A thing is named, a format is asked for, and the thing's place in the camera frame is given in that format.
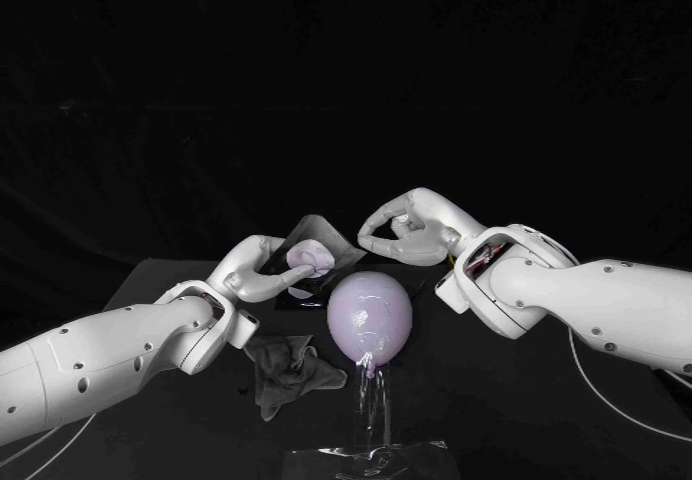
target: inflated balloon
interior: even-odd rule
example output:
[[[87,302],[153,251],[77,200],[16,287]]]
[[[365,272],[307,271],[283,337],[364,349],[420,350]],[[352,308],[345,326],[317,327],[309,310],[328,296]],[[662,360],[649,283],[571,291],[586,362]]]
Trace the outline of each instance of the inflated balloon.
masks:
[[[328,306],[329,331],[346,356],[384,365],[411,333],[413,308],[400,282],[384,273],[358,272],[339,283]]]

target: black table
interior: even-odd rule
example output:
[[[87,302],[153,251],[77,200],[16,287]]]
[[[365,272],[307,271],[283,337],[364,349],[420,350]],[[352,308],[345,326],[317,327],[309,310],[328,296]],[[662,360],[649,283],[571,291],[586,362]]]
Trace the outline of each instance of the black table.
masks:
[[[205,279],[215,266],[144,261],[106,309],[152,303],[178,282]],[[567,327],[554,317],[512,341],[473,312],[457,315],[437,298],[446,265],[359,264],[359,269],[390,274],[410,288],[426,281],[413,302],[411,337],[391,364],[395,442],[444,440],[463,478],[692,475],[692,444],[635,425],[594,395],[576,367]],[[280,479],[286,451],[351,445],[355,364],[329,335],[326,310],[276,311],[273,300],[243,308],[261,321],[258,335],[315,335],[320,357],[349,373],[346,387],[310,392],[266,423],[254,405],[254,364],[227,346],[204,372],[160,373],[136,397],[97,415],[38,480]],[[692,436],[692,425],[649,367],[583,344],[577,350],[596,386],[620,409]],[[0,470],[0,478],[25,478],[85,421],[65,426]],[[39,436],[0,449],[0,458]]]

